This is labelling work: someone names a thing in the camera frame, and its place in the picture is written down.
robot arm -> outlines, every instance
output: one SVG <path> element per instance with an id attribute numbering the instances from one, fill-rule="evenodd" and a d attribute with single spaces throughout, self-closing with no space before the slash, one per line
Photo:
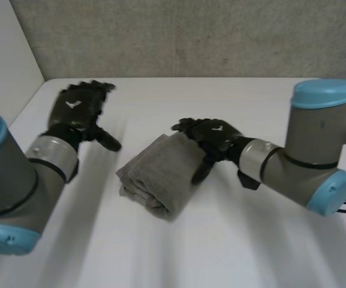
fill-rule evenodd
<path id="1" fill-rule="evenodd" d="M 78 171 L 82 141 L 121 144 L 97 126 L 106 93 L 114 85 L 93 81 L 60 92 L 48 130 L 26 156 L 0 117 L 0 254 L 30 253 L 45 229 L 65 184 Z"/>
<path id="2" fill-rule="evenodd" d="M 218 119 L 182 119 L 173 130 L 207 154 L 193 183 L 204 180 L 217 161 L 229 160 L 238 166 L 245 188 L 256 190 L 263 183 L 320 215 L 336 212 L 346 201 L 346 172 L 338 168 L 346 144 L 346 80 L 295 86 L 284 148 L 245 137 Z"/>

bird logo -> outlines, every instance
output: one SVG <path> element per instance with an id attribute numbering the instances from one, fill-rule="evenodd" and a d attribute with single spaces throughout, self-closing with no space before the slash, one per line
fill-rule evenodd
<path id="1" fill-rule="evenodd" d="M 70 109 L 73 109 L 74 107 L 78 106 L 79 104 L 81 104 L 81 101 L 77 101 L 75 103 L 69 103 L 68 101 L 65 102 L 67 106 L 69 106 Z"/>
<path id="2" fill-rule="evenodd" d="M 211 128 L 211 130 L 223 131 L 223 126 L 219 126 L 219 128 Z"/>

gray wall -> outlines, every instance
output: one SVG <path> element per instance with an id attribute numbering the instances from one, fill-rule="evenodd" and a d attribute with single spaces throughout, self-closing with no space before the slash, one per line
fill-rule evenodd
<path id="1" fill-rule="evenodd" d="M 346 78 L 346 0 L 11 3 L 46 79 Z"/>

white table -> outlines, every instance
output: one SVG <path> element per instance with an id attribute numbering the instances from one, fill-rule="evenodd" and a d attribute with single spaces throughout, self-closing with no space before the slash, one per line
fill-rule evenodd
<path id="1" fill-rule="evenodd" d="M 26 150 L 59 90 L 45 83 L 11 126 Z M 119 197 L 115 171 L 183 117 L 221 118 L 284 144 L 289 99 L 303 79 L 97 79 L 112 82 L 100 125 L 120 153 L 84 143 L 34 252 L 0 257 L 0 287 L 346 288 L 346 215 L 323 218 L 261 186 L 241 187 L 220 163 L 174 223 Z M 346 170 L 346 147 L 341 160 Z"/>

gray towel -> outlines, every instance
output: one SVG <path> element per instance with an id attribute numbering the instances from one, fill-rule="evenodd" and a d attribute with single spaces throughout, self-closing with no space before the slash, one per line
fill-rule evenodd
<path id="1" fill-rule="evenodd" d="M 191 178 L 204 152 L 183 133 L 161 135 L 123 168 L 119 194 L 143 205 L 153 215 L 172 220 L 195 191 Z"/>

